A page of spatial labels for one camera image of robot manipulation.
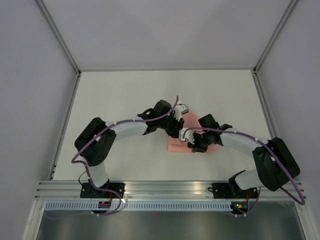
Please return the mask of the pink satin napkin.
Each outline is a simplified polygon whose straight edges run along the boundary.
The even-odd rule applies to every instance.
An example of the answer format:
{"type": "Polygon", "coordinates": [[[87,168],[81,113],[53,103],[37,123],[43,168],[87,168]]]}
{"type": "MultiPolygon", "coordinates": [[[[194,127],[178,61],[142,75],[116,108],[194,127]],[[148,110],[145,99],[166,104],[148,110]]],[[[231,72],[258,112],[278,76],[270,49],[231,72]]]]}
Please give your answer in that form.
{"type": "MultiPolygon", "coordinates": [[[[200,127],[198,121],[199,117],[192,111],[184,114],[182,116],[184,119],[184,128],[200,127]]],[[[179,153],[179,154],[190,154],[192,150],[188,147],[187,142],[180,142],[178,138],[167,137],[167,152],[169,153],[179,153]]]]}

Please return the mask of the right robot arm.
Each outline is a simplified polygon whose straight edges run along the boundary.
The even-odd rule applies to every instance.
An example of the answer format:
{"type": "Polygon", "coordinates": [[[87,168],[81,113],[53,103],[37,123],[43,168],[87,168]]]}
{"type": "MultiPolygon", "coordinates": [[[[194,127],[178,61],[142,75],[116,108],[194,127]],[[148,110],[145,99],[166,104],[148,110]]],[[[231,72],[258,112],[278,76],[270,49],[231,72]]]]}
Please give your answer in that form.
{"type": "Polygon", "coordinates": [[[211,114],[198,120],[199,127],[184,128],[180,138],[193,153],[205,153],[209,146],[229,147],[251,157],[255,168],[241,170],[228,180],[228,192],[235,198],[246,190],[265,187],[274,192],[297,177],[301,170],[285,142],[279,138],[257,138],[232,125],[219,125],[211,114]]]}

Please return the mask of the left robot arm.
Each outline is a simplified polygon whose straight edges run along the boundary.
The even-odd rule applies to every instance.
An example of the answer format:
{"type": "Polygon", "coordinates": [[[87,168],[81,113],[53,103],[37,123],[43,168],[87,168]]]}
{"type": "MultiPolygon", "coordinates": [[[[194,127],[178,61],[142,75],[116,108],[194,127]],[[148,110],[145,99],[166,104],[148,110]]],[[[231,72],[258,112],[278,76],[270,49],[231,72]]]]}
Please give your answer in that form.
{"type": "Polygon", "coordinates": [[[130,119],[112,122],[95,117],[75,140],[77,154],[71,162],[84,165],[92,185],[92,193],[98,198],[104,198],[109,193],[109,177],[104,161],[114,142],[133,136],[148,135],[158,129],[177,139],[185,122],[182,116],[188,112],[187,105],[179,99],[176,99],[174,105],[162,99],[154,107],[130,119]]]}

